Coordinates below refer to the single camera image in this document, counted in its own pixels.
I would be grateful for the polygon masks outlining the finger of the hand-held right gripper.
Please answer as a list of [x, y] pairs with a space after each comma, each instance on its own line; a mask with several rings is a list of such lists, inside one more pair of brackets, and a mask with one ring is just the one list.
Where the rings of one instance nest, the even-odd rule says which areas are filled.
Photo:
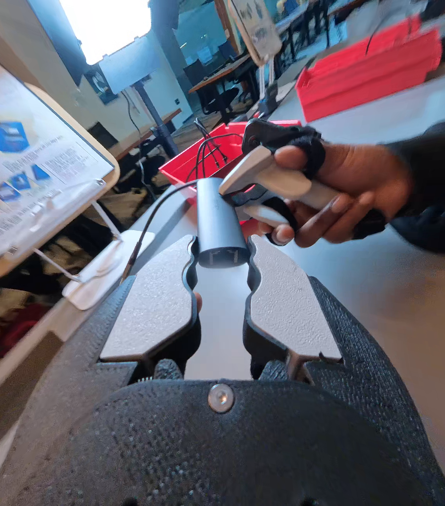
[[221, 196], [244, 190], [258, 184], [269, 191], [282, 195], [278, 182], [277, 165], [272, 152], [264, 146], [253, 149], [225, 176], [219, 185]]
[[265, 223], [273, 228], [276, 228], [281, 224], [287, 224], [293, 228], [293, 225], [290, 224], [289, 220], [272, 207], [265, 205], [243, 205], [242, 211], [248, 217], [261, 223]]

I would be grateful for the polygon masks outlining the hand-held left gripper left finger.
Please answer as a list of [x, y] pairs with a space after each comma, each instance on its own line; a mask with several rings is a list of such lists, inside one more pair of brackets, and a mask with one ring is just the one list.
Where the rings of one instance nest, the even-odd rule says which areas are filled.
[[185, 373], [201, 343], [193, 291], [197, 255], [197, 237], [185, 235], [138, 271], [100, 353], [102, 362], [139, 362], [153, 369], [170, 359]]

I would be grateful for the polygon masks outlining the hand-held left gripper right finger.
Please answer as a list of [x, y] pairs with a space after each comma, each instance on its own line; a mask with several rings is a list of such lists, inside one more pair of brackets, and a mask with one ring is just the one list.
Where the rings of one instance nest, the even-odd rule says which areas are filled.
[[293, 259], [258, 235], [250, 250], [243, 344], [252, 365], [285, 364], [290, 379], [308, 362], [336, 364], [342, 355], [313, 285]]

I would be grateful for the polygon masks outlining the red storage bin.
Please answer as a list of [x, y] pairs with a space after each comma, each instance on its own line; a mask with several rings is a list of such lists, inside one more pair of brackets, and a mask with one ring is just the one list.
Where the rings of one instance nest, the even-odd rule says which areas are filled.
[[422, 30], [418, 15], [304, 68], [295, 89], [310, 123], [421, 85], [442, 56], [437, 27]]
[[[247, 122], [218, 126], [209, 133], [208, 138], [195, 142], [167, 162], [160, 171], [173, 185], [188, 185], [187, 192], [197, 194], [198, 180], [204, 178], [223, 180], [244, 156], [252, 151], [243, 153], [243, 150], [247, 150], [247, 135], [244, 133], [246, 126]], [[277, 174], [278, 184], [282, 189], [282, 195], [278, 194], [279, 196], [294, 197], [300, 195], [301, 192], [309, 191], [311, 183], [307, 182], [302, 173], [295, 173], [291, 169], [279, 166], [277, 169], [280, 171]], [[252, 200], [260, 199], [263, 192], [267, 191], [269, 190], [263, 186], [254, 184], [223, 198], [233, 207], [240, 207]]]

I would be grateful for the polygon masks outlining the person's right forearm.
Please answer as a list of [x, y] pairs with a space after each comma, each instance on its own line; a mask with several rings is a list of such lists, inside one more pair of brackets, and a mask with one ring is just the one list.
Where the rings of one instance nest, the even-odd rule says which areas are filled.
[[405, 163], [413, 182], [392, 228], [409, 244], [445, 254], [445, 121], [385, 147]]

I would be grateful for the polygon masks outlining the person's right hand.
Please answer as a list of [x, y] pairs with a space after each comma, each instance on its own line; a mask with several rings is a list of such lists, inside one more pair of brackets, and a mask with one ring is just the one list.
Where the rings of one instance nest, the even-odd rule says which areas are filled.
[[287, 224], [272, 228], [250, 220], [249, 234], [271, 234], [277, 245], [291, 241], [301, 248], [319, 239], [331, 244], [352, 240], [356, 225], [372, 209], [380, 210], [389, 222], [407, 203], [413, 183], [407, 166], [382, 145], [324, 143], [325, 161], [318, 180], [340, 195], [321, 211], [299, 201], [286, 200], [298, 231]]

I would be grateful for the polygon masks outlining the white document stand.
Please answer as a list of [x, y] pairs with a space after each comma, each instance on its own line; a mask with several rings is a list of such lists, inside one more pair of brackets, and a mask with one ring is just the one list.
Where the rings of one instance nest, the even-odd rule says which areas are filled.
[[152, 232], [128, 230], [119, 232], [109, 215], [95, 200], [92, 201], [100, 217], [108, 225], [114, 239], [77, 275], [70, 274], [38, 249], [33, 251], [63, 273], [70, 282], [63, 288], [62, 296], [80, 311], [94, 307], [104, 295], [130, 273], [136, 259], [152, 243]]

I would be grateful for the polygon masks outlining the black office chair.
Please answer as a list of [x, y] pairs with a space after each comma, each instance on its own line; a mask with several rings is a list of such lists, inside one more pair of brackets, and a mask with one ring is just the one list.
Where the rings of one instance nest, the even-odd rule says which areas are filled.
[[233, 86], [219, 92], [218, 83], [208, 84], [199, 90], [197, 95], [204, 115], [210, 115], [218, 112], [223, 123], [228, 123], [234, 117], [232, 102], [240, 93], [238, 87]]

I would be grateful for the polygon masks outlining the wooden office desk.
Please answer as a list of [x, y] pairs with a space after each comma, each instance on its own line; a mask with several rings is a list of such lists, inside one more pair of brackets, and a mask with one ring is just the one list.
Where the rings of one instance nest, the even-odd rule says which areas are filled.
[[151, 140], [153, 147], [167, 146], [165, 137], [160, 133], [156, 125], [147, 124], [144, 128], [136, 130], [124, 140], [117, 142], [110, 148], [104, 148], [103, 152], [110, 154], [116, 161], [121, 160], [134, 149], [142, 149], [143, 144]]
[[240, 83], [241, 81], [244, 81], [247, 83], [247, 90], [250, 93], [252, 103], [259, 100], [256, 77], [257, 66], [251, 59], [250, 55], [244, 55], [233, 62], [228, 62], [226, 65], [220, 67], [216, 72], [210, 75], [204, 75], [204, 72], [201, 72], [201, 67], [202, 64], [192, 64], [184, 69], [184, 71], [188, 71], [188, 74], [194, 74], [194, 71], [198, 70], [198, 74], [201, 77], [201, 80], [197, 83], [194, 83], [193, 79], [189, 79], [192, 84], [188, 91], [189, 94], [196, 93], [200, 88], [214, 82], [219, 82], [217, 87], [219, 92], [221, 92], [226, 82], [231, 83], [235, 81], [236, 83]]

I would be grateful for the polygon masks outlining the monitor on rolling stand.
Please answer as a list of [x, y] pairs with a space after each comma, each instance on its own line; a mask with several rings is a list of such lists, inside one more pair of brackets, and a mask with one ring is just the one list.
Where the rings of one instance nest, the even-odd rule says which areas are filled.
[[118, 94], [127, 87], [133, 87], [142, 99], [146, 109], [156, 123], [156, 130], [163, 148], [170, 158], [178, 155], [170, 131], [149, 97], [143, 80], [160, 67], [160, 59], [154, 45], [147, 36], [137, 37], [129, 45], [105, 55], [99, 62], [112, 93]]

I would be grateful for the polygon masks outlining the bright window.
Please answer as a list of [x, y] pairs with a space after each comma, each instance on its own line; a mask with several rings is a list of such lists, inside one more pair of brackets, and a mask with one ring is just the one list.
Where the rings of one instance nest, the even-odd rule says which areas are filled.
[[89, 65], [151, 29], [149, 1], [60, 1]]

